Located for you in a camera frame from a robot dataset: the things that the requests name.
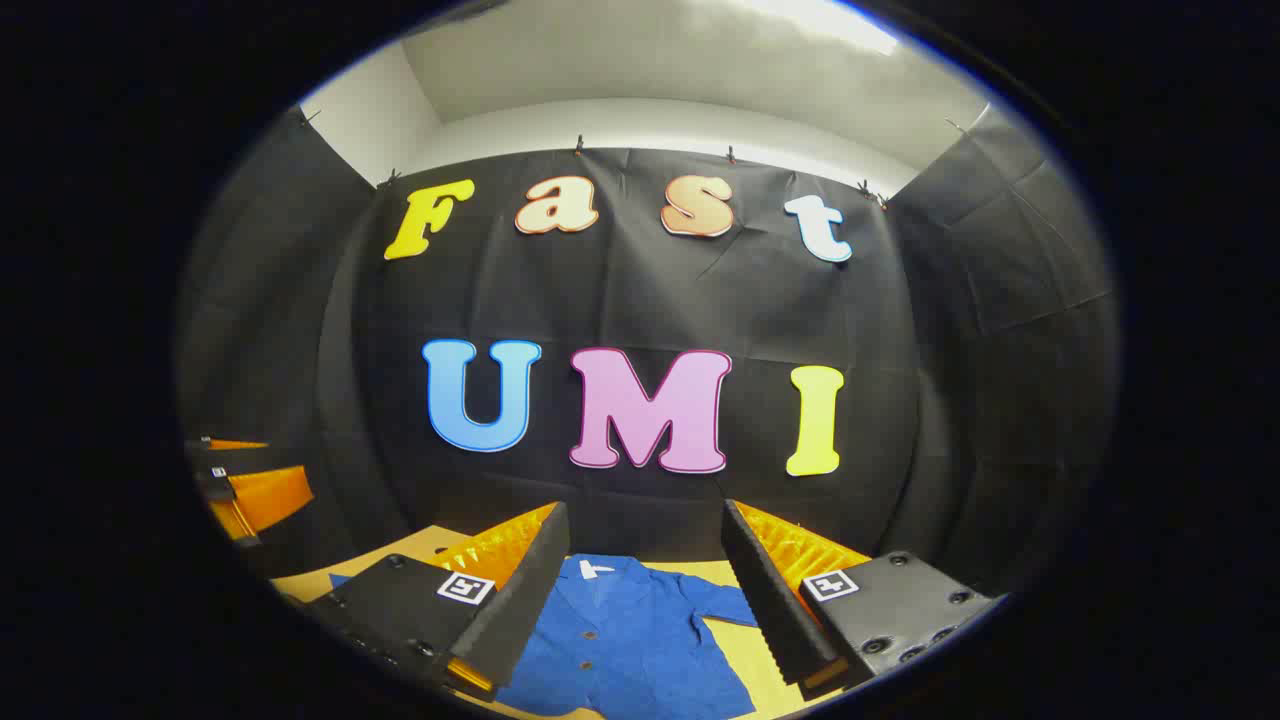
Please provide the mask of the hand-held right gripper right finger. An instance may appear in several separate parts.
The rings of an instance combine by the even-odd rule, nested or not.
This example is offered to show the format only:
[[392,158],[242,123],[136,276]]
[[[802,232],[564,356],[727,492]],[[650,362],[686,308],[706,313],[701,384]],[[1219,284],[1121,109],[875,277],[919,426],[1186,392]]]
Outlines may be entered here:
[[806,700],[906,667],[1005,600],[908,551],[865,556],[733,498],[721,543],[783,682]]

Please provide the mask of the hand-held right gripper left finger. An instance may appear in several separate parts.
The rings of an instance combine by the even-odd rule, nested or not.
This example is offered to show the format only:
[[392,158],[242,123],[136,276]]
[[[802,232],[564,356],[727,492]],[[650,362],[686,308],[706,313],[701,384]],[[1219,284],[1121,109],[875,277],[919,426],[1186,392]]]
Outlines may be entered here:
[[298,610],[415,685],[489,702],[509,684],[568,546],[566,503],[547,503],[429,560],[387,553]]

